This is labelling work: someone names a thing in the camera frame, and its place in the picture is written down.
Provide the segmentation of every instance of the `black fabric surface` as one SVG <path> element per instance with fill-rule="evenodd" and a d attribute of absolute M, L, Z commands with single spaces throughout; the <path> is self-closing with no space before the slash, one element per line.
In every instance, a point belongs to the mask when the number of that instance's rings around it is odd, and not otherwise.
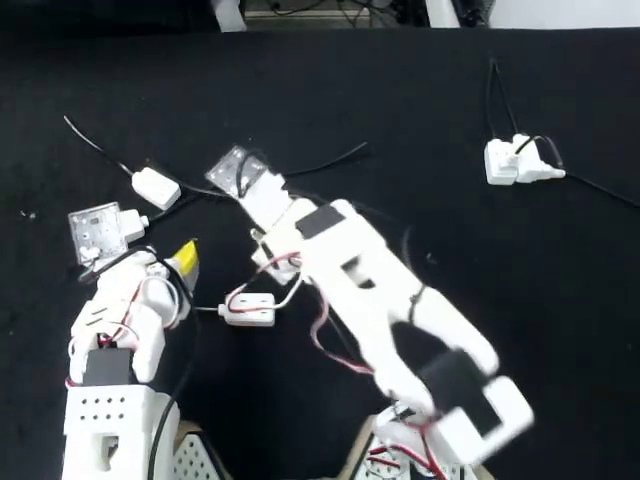
<path fill-rule="evenodd" d="M 58 477 L 68 332 L 93 293 L 74 281 L 67 213 L 114 200 L 154 213 L 70 132 L 68 114 L 133 167 L 150 158 L 193 182 L 233 143 L 261 148 L 286 171 L 369 141 L 372 158 L 291 183 L 383 210 L 395 220 L 369 218 L 396 252 L 414 225 L 418 273 L 493 343 L 536 413 L 489 469 L 499 478 L 632 478 L 640 217 L 571 180 L 488 186 L 482 99 L 492 53 L 525 131 L 551 136 L 569 170 L 640 198 L 639 44 L 638 30 L 608 30 L 1 46 L 0 476 Z M 494 111 L 507 136 L 497 96 Z M 148 239 L 167 256 L 199 239 L 196 299 L 211 305 L 253 270 L 250 225 L 233 204 L 200 202 Z M 282 295 L 268 280 L 262 288 Z M 235 478 L 336 474 L 365 417 L 386 405 L 370 379 L 313 348 L 316 311 L 303 291 L 271 329 L 203 315 L 180 406 Z M 411 365 L 440 351 L 399 330 Z M 193 331 L 183 325 L 168 338 L 157 388 L 177 381 Z M 341 351 L 332 331 L 323 340 Z"/>

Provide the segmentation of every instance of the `white connector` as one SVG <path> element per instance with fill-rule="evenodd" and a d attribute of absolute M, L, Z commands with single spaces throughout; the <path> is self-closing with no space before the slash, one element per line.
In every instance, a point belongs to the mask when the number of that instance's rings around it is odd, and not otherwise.
<path fill-rule="evenodd" d="M 276 319 L 275 304 L 275 297 L 271 293 L 239 293 L 231 300 L 229 307 L 251 311 L 231 312 L 226 305 L 220 304 L 218 315 L 229 325 L 236 327 L 273 327 Z"/>
<path fill-rule="evenodd" d="M 494 138 L 484 149 L 484 167 L 487 182 L 491 185 L 532 183 L 536 180 L 564 178 L 566 172 L 554 168 L 540 159 L 540 152 L 528 135 L 516 134 L 513 141 L 503 142 Z"/>
<path fill-rule="evenodd" d="M 513 185 L 518 178 L 518 159 L 513 144 L 494 138 L 484 147 L 484 168 L 491 185 Z"/>
<path fill-rule="evenodd" d="M 145 167 L 131 176 L 131 186 L 135 192 L 160 210 L 167 210 L 180 198 L 180 185 Z"/>
<path fill-rule="evenodd" d="M 140 215 L 137 210 L 120 212 L 120 232 L 127 243 L 144 237 L 144 229 L 149 226 L 149 218 Z"/>

